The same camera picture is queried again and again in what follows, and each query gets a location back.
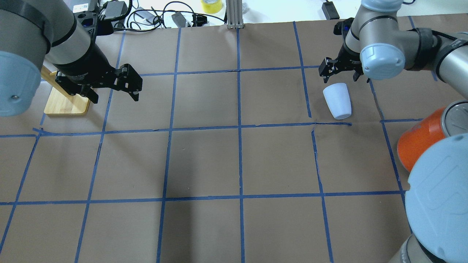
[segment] orange can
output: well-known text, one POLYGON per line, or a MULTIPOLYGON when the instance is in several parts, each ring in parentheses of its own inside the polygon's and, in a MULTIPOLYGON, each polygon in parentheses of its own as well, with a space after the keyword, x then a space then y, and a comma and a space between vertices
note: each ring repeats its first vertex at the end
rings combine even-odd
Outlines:
POLYGON ((442 107, 407 130, 398 140, 396 151, 410 172, 419 157, 436 142, 468 132, 468 101, 442 107))

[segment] light blue joint cap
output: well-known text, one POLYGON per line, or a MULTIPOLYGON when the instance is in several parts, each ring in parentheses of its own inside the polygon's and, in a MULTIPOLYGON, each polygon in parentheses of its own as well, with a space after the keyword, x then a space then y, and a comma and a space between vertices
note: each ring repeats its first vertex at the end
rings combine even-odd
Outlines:
POLYGON ((417 160, 405 195, 414 235, 450 263, 468 262, 468 133, 445 138, 417 160))
POLYGON ((402 7, 403 0, 361 0, 367 9, 381 13, 393 13, 402 7))
POLYGON ((0 51, 0 116, 25 112, 40 82, 39 69, 31 61, 0 51))
POLYGON ((363 48, 360 57, 364 74, 373 80, 393 78, 405 67, 405 55, 390 44, 370 44, 363 48))

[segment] white cup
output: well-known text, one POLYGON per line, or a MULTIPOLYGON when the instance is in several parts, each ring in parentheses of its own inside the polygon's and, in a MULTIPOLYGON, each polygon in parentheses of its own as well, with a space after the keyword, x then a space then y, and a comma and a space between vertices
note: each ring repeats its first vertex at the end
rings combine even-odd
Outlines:
POLYGON ((336 120, 351 116, 351 99, 346 83, 336 83, 323 90, 328 109, 336 120))

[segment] black power adapter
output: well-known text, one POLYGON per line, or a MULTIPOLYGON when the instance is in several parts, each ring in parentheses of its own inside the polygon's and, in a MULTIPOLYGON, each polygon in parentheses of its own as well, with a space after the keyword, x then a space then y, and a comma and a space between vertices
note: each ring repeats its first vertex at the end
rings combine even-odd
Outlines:
POLYGON ((340 19, 338 11, 335 8, 333 2, 328 2, 328 0, 322 4, 322 11, 325 14, 327 20, 340 19))

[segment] wooden base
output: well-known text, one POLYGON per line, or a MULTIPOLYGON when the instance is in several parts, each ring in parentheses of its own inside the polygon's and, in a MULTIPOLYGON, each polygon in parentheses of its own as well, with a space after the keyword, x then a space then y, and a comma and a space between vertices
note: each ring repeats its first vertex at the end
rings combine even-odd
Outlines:
POLYGON ((44 109, 47 115, 84 115, 88 111, 89 99, 79 95, 68 95, 61 86, 55 82, 55 72, 42 66, 41 76, 54 88, 44 109))

